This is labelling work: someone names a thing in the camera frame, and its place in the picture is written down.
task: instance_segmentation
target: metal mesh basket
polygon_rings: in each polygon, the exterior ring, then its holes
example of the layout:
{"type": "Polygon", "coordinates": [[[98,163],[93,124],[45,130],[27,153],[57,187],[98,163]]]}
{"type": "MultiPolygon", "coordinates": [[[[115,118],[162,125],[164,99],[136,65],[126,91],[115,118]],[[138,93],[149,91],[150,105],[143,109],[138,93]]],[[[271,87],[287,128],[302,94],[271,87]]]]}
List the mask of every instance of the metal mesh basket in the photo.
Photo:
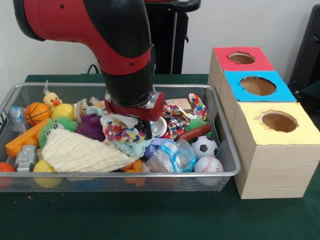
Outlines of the metal mesh basket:
{"type": "MultiPolygon", "coordinates": [[[[8,114],[12,105],[27,107],[42,102],[44,83],[23,83],[14,86],[0,106],[2,124],[0,129],[0,162],[12,165],[15,159],[8,157],[5,144],[18,136],[8,114]]],[[[51,83],[55,92],[65,103],[75,103],[82,98],[95,96],[104,99],[104,84],[51,83]]],[[[230,134],[218,94],[207,85],[155,85],[165,99],[186,98],[197,94],[207,107],[207,121],[212,126],[213,139],[218,143],[217,158],[224,172],[187,173],[39,173],[0,172],[0,192],[192,192],[221,191],[231,176],[240,171],[239,157],[230,134]],[[126,184],[127,178],[145,178],[144,186],[126,184]]]]}

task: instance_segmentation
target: rubber duck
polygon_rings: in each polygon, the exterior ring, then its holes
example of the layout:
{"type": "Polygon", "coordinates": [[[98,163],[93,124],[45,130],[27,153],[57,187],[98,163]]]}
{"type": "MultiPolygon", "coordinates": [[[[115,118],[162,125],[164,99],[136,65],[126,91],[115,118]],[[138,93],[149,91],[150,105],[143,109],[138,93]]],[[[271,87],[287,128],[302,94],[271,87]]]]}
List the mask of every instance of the rubber duck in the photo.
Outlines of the rubber duck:
{"type": "Polygon", "coordinates": [[[58,97],[57,94],[55,94],[54,92],[48,91],[48,81],[45,84],[43,92],[44,92],[43,103],[50,108],[51,113],[55,110],[57,106],[59,106],[60,104],[63,104],[63,101],[58,97]]]}

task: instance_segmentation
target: green tablecloth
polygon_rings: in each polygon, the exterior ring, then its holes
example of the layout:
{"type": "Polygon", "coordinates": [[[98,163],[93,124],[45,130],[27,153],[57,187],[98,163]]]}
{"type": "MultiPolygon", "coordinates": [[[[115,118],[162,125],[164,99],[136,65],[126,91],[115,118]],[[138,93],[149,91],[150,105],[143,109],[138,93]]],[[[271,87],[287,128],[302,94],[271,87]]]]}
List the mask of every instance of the green tablecloth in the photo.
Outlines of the green tablecloth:
{"type": "MultiPolygon", "coordinates": [[[[100,75],[28,76],[27,82],[103,82],[100,75]]],[[[208,75],[155,83],[205,84],[208,75]]],[[[240,200],[221,192],[2,193],[2,239],[320,239],[320,167],[304,198],[240,200]]]]}

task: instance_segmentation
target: tin can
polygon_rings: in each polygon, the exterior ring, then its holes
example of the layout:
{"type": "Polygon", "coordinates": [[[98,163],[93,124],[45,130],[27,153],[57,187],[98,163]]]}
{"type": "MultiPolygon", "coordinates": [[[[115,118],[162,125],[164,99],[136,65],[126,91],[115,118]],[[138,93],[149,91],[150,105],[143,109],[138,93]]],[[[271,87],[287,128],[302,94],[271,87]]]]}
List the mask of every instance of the tin can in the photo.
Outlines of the tin can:
{"type": "Polygon", "coordinates": [[[158,121],[151,121],[151,131],[154,138],[162,138],[168,129],[166,120],[161,116],[158,121]]]}

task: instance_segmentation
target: plastic bottle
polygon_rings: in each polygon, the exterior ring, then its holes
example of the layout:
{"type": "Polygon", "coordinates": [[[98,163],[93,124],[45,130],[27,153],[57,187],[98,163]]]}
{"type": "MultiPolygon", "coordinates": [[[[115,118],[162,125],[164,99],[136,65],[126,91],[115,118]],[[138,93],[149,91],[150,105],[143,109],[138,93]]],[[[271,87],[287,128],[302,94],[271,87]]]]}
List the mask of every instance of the plastic bottle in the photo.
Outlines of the plastic bottle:
{"type": "Polygon", "coordinates": [[[145,172],[153,173],[192,172],[196,162],[197,158],[190,144],[180,139],[175,143],[166,141],[159,146],[144,167],[145,172]]]}

